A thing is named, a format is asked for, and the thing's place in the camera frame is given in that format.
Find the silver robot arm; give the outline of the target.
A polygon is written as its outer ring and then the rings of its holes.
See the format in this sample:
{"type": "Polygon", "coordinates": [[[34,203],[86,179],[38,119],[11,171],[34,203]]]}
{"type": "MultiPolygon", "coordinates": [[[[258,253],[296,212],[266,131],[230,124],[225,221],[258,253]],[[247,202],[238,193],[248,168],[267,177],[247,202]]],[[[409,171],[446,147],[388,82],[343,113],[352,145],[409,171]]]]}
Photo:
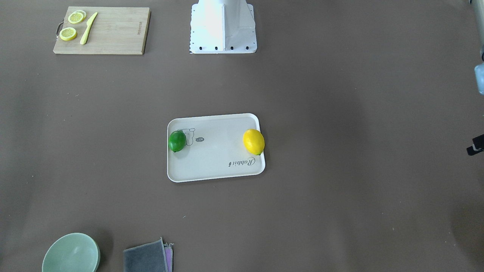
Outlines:
{"type": "MultiPolygon", "coordinates": [[[[472,7],[477,36],[479,40],[479,60],[480,63],[474,67],[474,74],[476,80],[476,87],[479,95],[484,95],[484,1],[483,0],[469,0],[469,5],[472,7]]],[[[472,145],[467,147],[466,151],[469,156],[474,156],[482,153],[484,149],[484,135],[477,136],[472,139],[472,145]]]]}

